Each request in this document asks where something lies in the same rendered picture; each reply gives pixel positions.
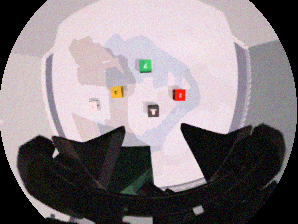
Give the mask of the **green block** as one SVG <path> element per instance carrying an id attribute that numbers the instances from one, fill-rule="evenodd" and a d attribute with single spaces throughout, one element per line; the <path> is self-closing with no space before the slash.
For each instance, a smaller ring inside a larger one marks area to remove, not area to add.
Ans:
<path id="1" fill-rule="evenodd" d="M 152 72 L 152 59 L 138 60 L 138 64 L 140 64 L 141 73 Z"/>

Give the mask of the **small yellow block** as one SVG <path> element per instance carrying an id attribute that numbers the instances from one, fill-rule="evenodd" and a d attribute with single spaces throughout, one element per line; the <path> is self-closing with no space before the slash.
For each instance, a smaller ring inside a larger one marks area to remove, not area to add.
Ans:
<path id="1" fill-rule="evenodd" d="M 121 87 L 121 85 L 117 85 L 117 87 L 110 88 L 110 96 L 124 97 L 124 87 Z"/>

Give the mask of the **small red block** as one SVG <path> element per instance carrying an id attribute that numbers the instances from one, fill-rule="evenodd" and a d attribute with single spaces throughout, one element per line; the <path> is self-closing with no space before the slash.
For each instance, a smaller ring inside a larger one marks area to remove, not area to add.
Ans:
<path id="1" fill-rule="evenodd" d="M 185 89 L 173 89 L 173 100 L 185 100 Z"/>

